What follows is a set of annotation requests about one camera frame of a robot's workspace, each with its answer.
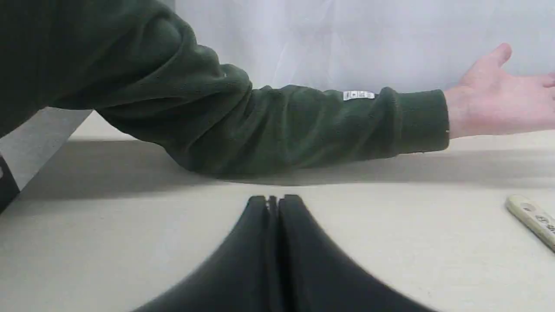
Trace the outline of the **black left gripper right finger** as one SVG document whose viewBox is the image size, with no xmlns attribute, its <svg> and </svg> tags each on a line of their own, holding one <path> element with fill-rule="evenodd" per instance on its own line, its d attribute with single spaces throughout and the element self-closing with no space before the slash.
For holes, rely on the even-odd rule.
<svg viewBox="0 0 555 312">
<path fill-rule="evenodd" d="M 283 293 L 294 312 L 428 312 L 361 268 L 321 228 L 303 200 L 277 205 Z"/>
</svg>

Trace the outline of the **bare open human hand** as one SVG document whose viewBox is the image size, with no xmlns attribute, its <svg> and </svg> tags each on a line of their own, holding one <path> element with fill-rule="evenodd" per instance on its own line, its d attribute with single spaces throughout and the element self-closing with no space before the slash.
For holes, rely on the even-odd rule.
<svg viewBox="0 0 555 312">
<path fill-rule="evenodd" d="M 503 65 L 511 55 L 511 46 L 500 44 L 444 91 L 452 140 L 554 129 L 554 74 L 510 75 Z"/>
</svg>

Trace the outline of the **dark green sleeved forearm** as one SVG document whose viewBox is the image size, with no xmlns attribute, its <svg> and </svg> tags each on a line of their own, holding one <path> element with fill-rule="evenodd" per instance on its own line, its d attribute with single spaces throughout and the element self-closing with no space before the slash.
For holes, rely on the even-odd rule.
<svg viewBox="0 0 555 312">
<path fill-rule="evenodd" d="M 449 145 L 442 91 L 254 89 L 157 0 L 3 0 L 0 13 L 2 137 L 46 107 L 94 109 L 187 170 L 226 177 Z"/>
</svg>

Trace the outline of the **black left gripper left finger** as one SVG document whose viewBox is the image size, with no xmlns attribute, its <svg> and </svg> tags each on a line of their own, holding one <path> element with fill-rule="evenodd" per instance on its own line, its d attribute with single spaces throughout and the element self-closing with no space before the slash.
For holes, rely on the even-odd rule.
<svg viewBox="0 0 555 312">
<path fill-rule="evenodd" d="M 276 197 L 251 197 L 221 245 L 139 312 L 276 312 Z"/>
</svg>

